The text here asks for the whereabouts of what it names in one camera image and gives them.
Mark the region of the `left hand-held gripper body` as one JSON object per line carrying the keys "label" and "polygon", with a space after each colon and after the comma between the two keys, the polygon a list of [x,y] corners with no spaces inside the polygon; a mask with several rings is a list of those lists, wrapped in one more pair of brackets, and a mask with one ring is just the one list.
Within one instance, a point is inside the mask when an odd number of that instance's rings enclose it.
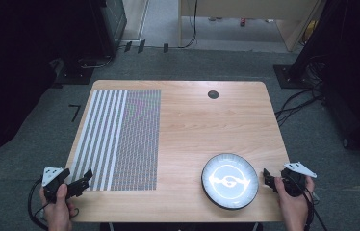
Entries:
{"label": "left hand-held gripper body", "polygon": [[47,203],[56,203],[57,191],[64,180],[69,176],[68,168],[45,167],[43,170],[41,185]]}

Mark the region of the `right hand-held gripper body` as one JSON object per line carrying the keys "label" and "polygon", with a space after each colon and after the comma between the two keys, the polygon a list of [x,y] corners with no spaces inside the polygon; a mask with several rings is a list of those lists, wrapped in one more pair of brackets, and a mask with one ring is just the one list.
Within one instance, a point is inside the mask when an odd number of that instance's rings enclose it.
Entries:
{"label": "right hand-held gripper body", "polygon": [[301,162],[286,163],[281,171],[281,177],[288,195],[298,197],[306,187],[306,177],[316,178],[317,174]]}

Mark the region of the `person's right hand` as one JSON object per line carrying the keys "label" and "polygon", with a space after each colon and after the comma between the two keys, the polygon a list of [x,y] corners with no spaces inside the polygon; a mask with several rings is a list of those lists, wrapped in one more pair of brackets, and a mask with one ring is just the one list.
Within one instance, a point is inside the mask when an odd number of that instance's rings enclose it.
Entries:
{"label": "person's right hand", "polygon": [[287,194],[285,186],[280,177],[274,178],[274,183],[278,191],[278,202],[281,214],[287,231],[304,231],[305,224],[309,214],[308,203],[312,199],[311,192],[315,188],[311,177],[306,176],[305,195],[291,197]]}

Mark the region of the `person's left hand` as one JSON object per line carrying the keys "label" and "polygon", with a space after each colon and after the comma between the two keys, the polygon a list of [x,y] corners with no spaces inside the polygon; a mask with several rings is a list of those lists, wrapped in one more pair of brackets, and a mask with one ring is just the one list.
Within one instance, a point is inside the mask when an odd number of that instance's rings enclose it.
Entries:
{"label": "person's left hand", "polygon": [[48,231],[72,231],[70,220],[76,212],[75,206],[66,201],[67,185],[61,184],[57,190],[57,201],[55,204],[46,204],[44,189],[39,190],[41,204],[45,206],[44,216],[47,220]]}

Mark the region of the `white plate with black rim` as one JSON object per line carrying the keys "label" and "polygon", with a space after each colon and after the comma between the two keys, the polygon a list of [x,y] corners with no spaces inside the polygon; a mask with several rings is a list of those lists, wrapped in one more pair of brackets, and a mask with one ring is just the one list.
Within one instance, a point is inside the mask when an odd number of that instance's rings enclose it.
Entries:
{"label": "white plate with black rim", "polygon": [[245,158],[232,153],[212,157],[202,169],[201,184],[208,198],[227,210],[246,207],[259,190],[254,167]]}

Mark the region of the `grey striped placemat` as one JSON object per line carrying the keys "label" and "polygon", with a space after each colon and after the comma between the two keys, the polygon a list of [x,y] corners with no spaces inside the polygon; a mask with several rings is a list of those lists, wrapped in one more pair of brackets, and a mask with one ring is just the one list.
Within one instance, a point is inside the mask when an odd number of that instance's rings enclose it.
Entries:
{"label": "grey striped placemat", "polygon": [[95,90],[69,179],[90,170],[92,191],[154,191],[160,109],[159,90]]}

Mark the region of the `black stand base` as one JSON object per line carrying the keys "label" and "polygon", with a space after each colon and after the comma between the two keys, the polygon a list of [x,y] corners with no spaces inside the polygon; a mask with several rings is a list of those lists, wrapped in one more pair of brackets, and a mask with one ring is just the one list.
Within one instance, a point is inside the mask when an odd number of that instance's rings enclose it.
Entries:
{"label": "black stand base", "polygon": [[306,71],[296,71],[291,65],[275,65],[273,70],[281,89],[312,88]]}

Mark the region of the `yellow object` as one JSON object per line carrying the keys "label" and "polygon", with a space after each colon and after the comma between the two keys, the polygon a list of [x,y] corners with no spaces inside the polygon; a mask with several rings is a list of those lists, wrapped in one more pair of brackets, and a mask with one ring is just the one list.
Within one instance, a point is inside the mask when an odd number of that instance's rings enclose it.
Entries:
{"label": "yellow object", "polygon": [[301,38],[301,42],[303,44],[305,44],[309,38],[312,36],[313,32],[315,31],[316,27],[318,25],[318,21],[317,20],[312,20],[308,26],[306,27],[303,35],[302,35],[302,38]]}

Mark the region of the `black cabinet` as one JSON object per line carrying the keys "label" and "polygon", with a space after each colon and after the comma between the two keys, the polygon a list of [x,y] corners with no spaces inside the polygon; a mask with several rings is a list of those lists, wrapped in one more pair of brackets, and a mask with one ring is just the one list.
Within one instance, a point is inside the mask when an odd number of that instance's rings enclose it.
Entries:
{"label": "black cabinet", "polygon": [[89,4],[95,56],[112,58],[127,24],[123,1],[89,0]]}

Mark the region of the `light wooden desk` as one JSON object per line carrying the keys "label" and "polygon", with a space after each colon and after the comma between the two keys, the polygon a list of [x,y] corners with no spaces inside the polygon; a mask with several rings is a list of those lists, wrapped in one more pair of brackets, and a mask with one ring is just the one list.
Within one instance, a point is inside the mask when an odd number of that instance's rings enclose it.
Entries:
{"label": "light wooden desk", "polygon": [[296,49],[312,20],[321,15],[326,0],[178,0],[178,44],[182,44],[182,18],[274,19],[288,51]]}

